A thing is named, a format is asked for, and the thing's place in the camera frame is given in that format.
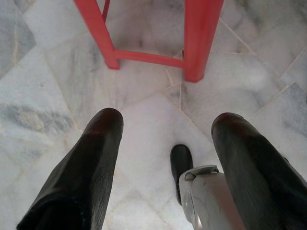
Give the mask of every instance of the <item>black leather boot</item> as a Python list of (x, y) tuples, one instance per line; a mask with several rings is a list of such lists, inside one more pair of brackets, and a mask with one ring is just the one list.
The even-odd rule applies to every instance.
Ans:
[(179, 177), (185, 171), (193, 168), (190, 150), (185, 145), (175, 145), (171, 151), (171, 170), (176, 184), (177, 201), (181, 205)]

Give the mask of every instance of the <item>floor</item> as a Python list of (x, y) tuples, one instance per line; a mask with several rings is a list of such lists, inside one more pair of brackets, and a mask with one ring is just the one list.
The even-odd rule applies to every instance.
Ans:
[[(112, 0), (117, 48), (181, 58), (183, 0)], [(205, 78), (132, 61), (109, 70), (72, 0), (0, 1), (0, 229), (14, 229), (53, 167), (105, 107), (124, 117), (104, 230), (192, 230), (169, 153), (217, 164), (222, 112), (250, 121), (307, 179), (307, 2), (224, 0)]]

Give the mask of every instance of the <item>red stool leg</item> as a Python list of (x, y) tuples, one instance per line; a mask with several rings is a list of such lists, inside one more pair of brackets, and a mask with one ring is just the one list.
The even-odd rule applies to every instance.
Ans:
[(185, 0), (185, 80), (204, 76), (223, 0)]
[(105, 59), (106, 65), (110, 69), (119, 69), (114, 47), (97, 2), (95, 0), (74, 0), (74, 2), (96, 41)]

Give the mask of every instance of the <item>black boot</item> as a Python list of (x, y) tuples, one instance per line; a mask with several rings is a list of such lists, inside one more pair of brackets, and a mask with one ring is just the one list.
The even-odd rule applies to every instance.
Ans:
[(171, 151), (171, 170), (176, 183), (177, 201), (181, 205), (179, 177), (193, 168), (191, 152), (185, 145), (175, 145)]

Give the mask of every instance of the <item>red stool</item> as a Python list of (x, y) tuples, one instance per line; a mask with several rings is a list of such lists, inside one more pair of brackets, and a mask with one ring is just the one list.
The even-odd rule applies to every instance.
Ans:
[(96, 0), (74, 1), (110, 69), (119, 69), (118, 59), (129, 59), (183, 68), (186, 81), (203, 78), (223, 0), (185, 0), (184, 60), (114, 49), (105, 24), (110, 0), (102, 15)]

